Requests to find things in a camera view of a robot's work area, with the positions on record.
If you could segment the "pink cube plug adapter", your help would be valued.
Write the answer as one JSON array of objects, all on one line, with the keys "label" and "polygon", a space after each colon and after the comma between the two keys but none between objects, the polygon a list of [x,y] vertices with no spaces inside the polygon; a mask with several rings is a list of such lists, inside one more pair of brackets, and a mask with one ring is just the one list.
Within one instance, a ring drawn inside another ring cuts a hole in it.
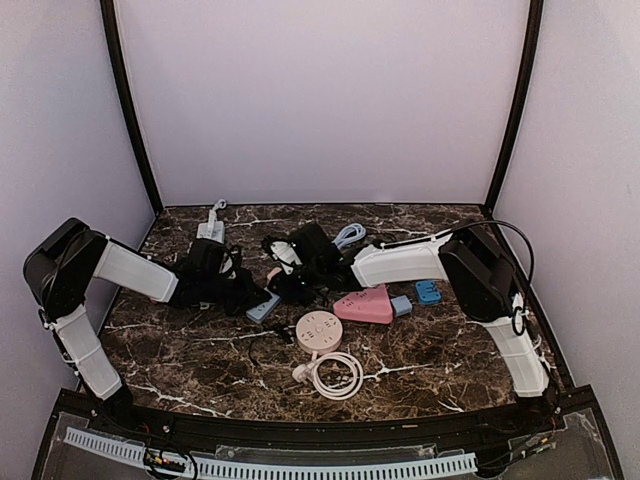
[{"label": "pink cube plug adapter", "polygon": [[268,282],[270,282],[276,275],[278,275],[279,273],[282,273],[282,269],[280,267],[276,267],[274,269],[272,269],[268,274],[267,274],[267,280]]}]

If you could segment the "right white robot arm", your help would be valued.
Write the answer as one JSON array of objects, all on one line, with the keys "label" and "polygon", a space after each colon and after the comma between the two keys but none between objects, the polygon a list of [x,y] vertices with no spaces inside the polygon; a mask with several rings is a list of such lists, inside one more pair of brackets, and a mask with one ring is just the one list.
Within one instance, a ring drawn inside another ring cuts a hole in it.
[{"label": "right white robot arm", "polygon": [[462,312],[494,340],[516,396],[526,398],[511,410],[510,424],[530,434],[549,416],[541,397],[550,385],[549,366],[528,331],[529,289],[518,286],[514,262],[486,225],[470,221],[422,238],[341,250],[318,224],[309,223],[286,237],[262,240],[262,249],[282,267],[268,286],[288,303],[307,305],[320,288],[354,292],[390,283],[448,282]]}]

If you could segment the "white power strip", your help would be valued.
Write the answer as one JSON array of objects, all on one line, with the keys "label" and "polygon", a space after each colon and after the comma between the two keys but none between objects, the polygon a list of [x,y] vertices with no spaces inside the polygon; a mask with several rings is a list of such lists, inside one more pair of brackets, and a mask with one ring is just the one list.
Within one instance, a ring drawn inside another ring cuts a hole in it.
[{"label": "white power strip", "polygon": [[224,210],[226,206],[227,201],[225,199],[219,199],[210,208],[207,222],[198,225],[196,233],[197,239],[208,239],[219,243],[225,242],[225,225],[224,222],[218,218],[218,211]]}]

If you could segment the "pink triangular power socket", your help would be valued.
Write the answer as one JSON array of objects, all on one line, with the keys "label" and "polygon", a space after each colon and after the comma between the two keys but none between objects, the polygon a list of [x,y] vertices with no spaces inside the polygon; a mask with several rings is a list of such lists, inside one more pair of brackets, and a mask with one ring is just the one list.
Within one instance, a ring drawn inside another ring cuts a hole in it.
[{"label": "pink triangular power socket", "polygon": [[388,325],[394,310],[384,284],[351,292],[333,304],[333,313],[341,320]]}]

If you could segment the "pink round power socket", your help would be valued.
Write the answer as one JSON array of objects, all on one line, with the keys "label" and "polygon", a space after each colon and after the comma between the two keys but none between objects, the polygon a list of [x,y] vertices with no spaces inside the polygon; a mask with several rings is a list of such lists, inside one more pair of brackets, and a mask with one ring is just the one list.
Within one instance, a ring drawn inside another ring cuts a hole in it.
[{"label": "pink round power socket", "polygon": [[328,311],[312,311],[304,314],[295,327],[299,347],[306,353],[319,355],[336,351],[343,337],[340,319]]}]

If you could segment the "light blue plug adapter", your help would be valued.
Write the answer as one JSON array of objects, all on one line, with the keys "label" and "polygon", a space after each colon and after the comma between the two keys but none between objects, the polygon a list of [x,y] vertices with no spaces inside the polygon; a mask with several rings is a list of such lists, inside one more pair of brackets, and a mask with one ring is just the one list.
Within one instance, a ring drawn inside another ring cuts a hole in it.
[{"label": "light blue plug adapter", "polygon": [[413,305],[406,295],[391,298],[390,303],[395,318],[410,314],[413,310]]}]

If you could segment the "bright blue plug adapter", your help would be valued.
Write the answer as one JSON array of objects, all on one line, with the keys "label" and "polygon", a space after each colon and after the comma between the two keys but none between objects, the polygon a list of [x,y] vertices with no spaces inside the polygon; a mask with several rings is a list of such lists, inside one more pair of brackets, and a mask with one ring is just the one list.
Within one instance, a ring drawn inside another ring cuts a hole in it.
[{"label": "bright blue plug adapter", "polygon": [[421,280],[415,283],[415,292],[418,303],[423,306],[439,304],[442,295],[433,280]]}]

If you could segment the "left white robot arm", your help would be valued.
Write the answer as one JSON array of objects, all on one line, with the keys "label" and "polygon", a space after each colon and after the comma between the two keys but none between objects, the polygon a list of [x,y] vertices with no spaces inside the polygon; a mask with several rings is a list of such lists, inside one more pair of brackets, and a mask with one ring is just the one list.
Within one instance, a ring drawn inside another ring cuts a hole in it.
[{"label": "left white robot arm", "polygon": [[23,265],[23,276],[66,361],[85,387],[106,402],[103,421],[120,436],[141,427],[140,412],[124,399],[128,387],[110,363],[88,317],[86,291],[104,280],[174,308],[218,304],[229,316],[269,300],[242,265],[241,250],[198,238],[173,265],[155,262],[71,217]]}]

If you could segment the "grey blue power strip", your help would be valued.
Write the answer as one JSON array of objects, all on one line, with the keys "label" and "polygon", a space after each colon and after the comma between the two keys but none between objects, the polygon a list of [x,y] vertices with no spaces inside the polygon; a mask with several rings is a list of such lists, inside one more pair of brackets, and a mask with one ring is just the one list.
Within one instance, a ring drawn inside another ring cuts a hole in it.
[{"label": "grey blue power strip", "polygon": [[252,322],[262,324],[280,303],[281,298],[270,293],[270,298],[267,301],[247,310],[245,315]]}]

